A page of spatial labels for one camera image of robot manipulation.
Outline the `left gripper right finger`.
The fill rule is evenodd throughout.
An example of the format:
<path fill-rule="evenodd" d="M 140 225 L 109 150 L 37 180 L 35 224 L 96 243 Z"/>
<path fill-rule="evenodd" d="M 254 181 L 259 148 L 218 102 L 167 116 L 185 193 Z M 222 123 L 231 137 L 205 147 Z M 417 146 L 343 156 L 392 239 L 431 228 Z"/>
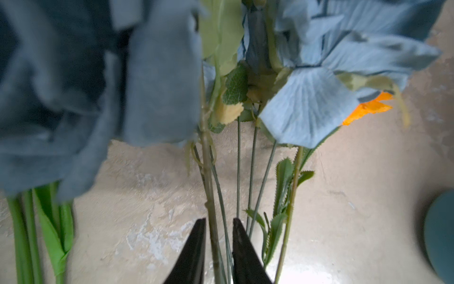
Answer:
<path fill-rule="evenodd" d="M 233 220 L 232 256 L 235 284 L 272 284 L 238 218 Z"/>

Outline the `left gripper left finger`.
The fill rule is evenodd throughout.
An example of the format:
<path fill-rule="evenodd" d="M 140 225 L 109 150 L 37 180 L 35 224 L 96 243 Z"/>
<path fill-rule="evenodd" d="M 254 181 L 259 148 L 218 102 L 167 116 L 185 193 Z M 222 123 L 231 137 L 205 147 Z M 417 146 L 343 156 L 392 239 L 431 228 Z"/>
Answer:
<path fill-rule="evenodd" d="M 164 284 L 203 284 L 205 274 L 206 219 L 197 219 Z"/>

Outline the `pale blue rose bouquet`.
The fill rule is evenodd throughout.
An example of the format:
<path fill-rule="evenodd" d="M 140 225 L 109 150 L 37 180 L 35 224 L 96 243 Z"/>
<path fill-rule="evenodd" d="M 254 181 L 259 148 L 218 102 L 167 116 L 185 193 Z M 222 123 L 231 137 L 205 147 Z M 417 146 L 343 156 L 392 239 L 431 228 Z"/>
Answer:
<path fill-rule="evenodd" d="M 271 216 L 249 202 L 244 229 L 264 270 L 286 255 L 298 186 L 316 149 L 360 103 L 388 92 L 404 125 L 408 78 L 443 1 L 2 1 L 1 190 L 59 182 L 57 201 L 89 191 L 112 140 L 184 145 L 206 193 L 215 280 L 222 194 L 213 133 L 252 121 L 279 161 Z"/>

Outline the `teal ceramic vase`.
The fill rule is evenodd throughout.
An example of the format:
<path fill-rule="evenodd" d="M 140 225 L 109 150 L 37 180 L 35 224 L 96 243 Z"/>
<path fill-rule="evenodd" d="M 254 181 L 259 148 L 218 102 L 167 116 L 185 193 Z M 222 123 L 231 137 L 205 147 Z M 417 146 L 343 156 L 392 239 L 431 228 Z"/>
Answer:
<path fill-rule="evenodd" d="M 424 246 L 429 262 L 445 284 L 454 282 L 454 191 L 431 203 L 424 219 Z"/>

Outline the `orange marigold flower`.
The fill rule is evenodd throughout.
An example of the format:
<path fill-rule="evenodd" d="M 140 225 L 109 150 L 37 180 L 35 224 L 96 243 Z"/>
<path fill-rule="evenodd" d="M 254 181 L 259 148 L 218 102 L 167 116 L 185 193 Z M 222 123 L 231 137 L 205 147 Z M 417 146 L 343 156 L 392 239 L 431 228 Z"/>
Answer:
<path fill-rule="evenodd" d="M 369 114 L 379 114 L 391 110 L 392 106 L 384 104 L 383 101 L 389 101 L 392 99 L 393 96 L 390 93 L 382 92 L 372 101 L 360 103 L 350 114 L 350 116 L 343 121 L 342 126 L 350 125 L 352 122 Z"/>

